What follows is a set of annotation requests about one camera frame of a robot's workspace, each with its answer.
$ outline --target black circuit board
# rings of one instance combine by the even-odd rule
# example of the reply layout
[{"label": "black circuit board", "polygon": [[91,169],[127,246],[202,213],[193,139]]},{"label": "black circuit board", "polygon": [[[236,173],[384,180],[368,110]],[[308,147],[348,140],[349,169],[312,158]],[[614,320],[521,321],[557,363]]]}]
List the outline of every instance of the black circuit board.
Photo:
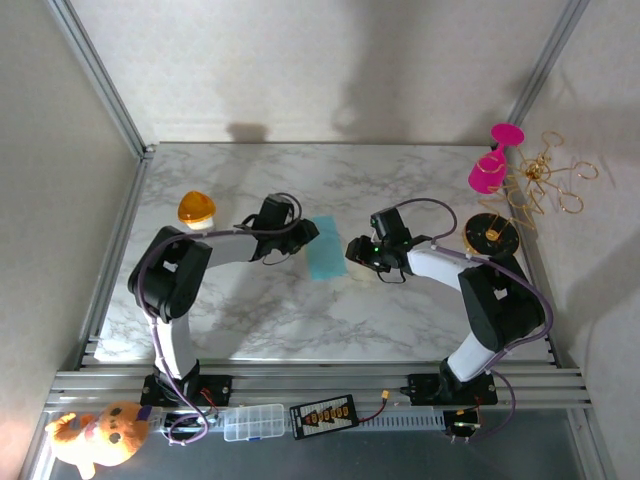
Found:
[{"label": "black circuit board", "polygon": [[351,395],[296,405],[289,409],[289,414],[296,440],[357,427],[360,423]]}]

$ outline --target metal floor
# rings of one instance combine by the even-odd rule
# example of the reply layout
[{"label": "metal floor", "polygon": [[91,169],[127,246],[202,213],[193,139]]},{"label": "metal floor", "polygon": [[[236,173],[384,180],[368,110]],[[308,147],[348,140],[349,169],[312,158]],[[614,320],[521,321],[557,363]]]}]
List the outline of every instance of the metal floor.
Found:
[{"label": "metal floor", "polygon": [[[505,412],[488,412],[488,424]],[[363,432],[359,428],[295,441],[290,432],[259,442],[226,443],[211,434],[188,448],[153,434],[123,465],[97,467],[101,480],[175,479],[492,479],[583,478],[566,413],[519,411],[508,432],[451,445],[440,432]],[[56,462],[51,479],[78,475]]]}]

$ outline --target orange plush toy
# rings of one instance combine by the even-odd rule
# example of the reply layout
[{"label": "orange plush toy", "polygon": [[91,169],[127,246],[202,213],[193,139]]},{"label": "orange plush toy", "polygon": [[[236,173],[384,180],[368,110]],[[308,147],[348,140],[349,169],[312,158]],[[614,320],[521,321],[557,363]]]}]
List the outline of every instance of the orange plush toy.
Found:
[{"label": "orange plush toy", "polygon": [[78,467],[83,480],[96,474],[94,464],[112,467],[129,460],[149,433],[151,406],[132,402],[109,405],[98,417],[83,415],[81,429],[72,429],[75,413],[47,425],[54,455]]}]

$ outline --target toy face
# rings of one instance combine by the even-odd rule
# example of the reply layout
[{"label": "toy face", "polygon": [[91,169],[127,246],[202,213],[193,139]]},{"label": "toy face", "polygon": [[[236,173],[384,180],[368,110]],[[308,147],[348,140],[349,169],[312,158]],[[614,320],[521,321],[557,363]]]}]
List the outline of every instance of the toy face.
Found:
[{"label": "toy face", "polygon": [[135,403],[113,403],[91,421],[84,436],[94,448],[94,461],[109,466],[128,460],[147,438],[150,411]]}]

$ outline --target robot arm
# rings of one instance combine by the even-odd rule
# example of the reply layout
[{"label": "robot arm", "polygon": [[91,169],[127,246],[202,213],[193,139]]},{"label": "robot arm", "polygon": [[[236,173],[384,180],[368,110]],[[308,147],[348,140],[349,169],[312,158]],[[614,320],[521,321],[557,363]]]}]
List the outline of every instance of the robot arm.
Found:
[{"label": "robot arm", "polygon": [[[403,273],[431,278],[455,290],[463,297],[471,333],[440,365],[438,386],[430,404],[465,404],[465,390],[474,385],[494,356],[513,341],[523,338],[544,321],[539,300],[526,288],[499,274],[487,265],[452,259],[427,241],[412,238],[396,208],[371,216],[375,230],[371,237],[361,236],[349,243],[346,257],[377,273],[398,269]],[[491,259],[521,278],[524,272],[512,255]]]},{"label": "robot arm", "polygon": [[158,232],[129,277],[128,287],[138,302],[138,277],[143,262],[149,255],[158,253],[160,244],[175,238],[154,256],[145,272],[143,285],[146,309],[158,318],[158,340],[169,367],[166,371],[161,359],[156,357],[155,376],[161,386],[166,387],[165,376],[171,376],[187,398],[197,396],[199,363],[191,344],[189,310],[205,271],[227,263],[260,260],[273,250],[284,255],[297,253],[318,236],[318,230],[313,222],[305,219],[300,219],[291,229],[285,228],[292,213],[293,204],[275,194],[265,199],[258,214],[249,217],[253,219],[251,229],[238,231],[236,235],[223,236],[214,232],[195,240],[190,238],[193,235],[171,226]]}]

